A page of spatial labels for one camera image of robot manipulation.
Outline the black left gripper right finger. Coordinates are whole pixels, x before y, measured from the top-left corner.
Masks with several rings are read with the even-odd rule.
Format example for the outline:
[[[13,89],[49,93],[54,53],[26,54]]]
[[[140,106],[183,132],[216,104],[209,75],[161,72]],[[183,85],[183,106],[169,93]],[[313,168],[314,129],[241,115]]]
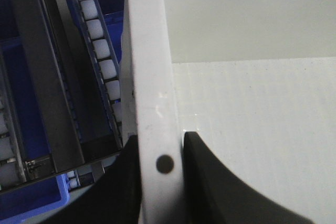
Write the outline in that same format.
[[[311,223],[234,175],[196,132],[184,134],[183,169],[192,223]]]

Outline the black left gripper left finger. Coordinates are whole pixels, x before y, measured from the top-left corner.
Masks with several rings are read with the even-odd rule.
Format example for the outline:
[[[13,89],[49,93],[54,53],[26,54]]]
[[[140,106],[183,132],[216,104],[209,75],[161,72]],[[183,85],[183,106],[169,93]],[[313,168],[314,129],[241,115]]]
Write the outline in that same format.
[[[138,136],[131,136],[106,173],[47,223],[138,223],[142,199]]]

